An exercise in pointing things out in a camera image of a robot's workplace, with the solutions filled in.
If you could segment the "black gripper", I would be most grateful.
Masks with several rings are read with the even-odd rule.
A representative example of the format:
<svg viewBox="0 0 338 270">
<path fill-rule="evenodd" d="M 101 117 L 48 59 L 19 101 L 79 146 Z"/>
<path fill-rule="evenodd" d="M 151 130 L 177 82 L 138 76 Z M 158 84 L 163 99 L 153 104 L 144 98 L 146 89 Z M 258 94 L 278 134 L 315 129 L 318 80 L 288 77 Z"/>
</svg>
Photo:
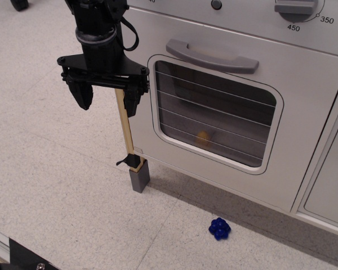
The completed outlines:
<svg viewBox="0 0 338 270">
<path fill-rule="evenodd" d="M 88 110 L 94 92 L 92 86 L 124 89 L 127 117 L 135 116 L 144 93 L 149 91 L 149 69 L 130 60 L 120 46 L 83 46 L 80 55 L 61 56 L 63 80 L 80 108 Z"/>
</svg>

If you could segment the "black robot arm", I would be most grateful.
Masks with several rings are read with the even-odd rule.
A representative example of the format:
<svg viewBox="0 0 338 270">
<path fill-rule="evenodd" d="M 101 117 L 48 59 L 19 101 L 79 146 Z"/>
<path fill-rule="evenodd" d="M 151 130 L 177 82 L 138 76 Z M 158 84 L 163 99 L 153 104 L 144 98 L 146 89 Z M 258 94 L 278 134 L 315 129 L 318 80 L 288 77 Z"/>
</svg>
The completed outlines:
<svg viewBox="0 0 338 270">
<path fill-rule="evenodd" d="M 129 9 L 127 1 L 67 1 L 67 5 L 75 17 L 75 35 L 83 52 L 57 59 L 63 81 L 84 110 L 92 103 L 93 86 L 121 89 L 127 116 L 134 116 L 149 90 L 149 69 L 125 55 L 139 45 L 138 39 L 130 48 L 123 44 L 122 26 L 136 31 L 123 17 Z"/>
</svg>

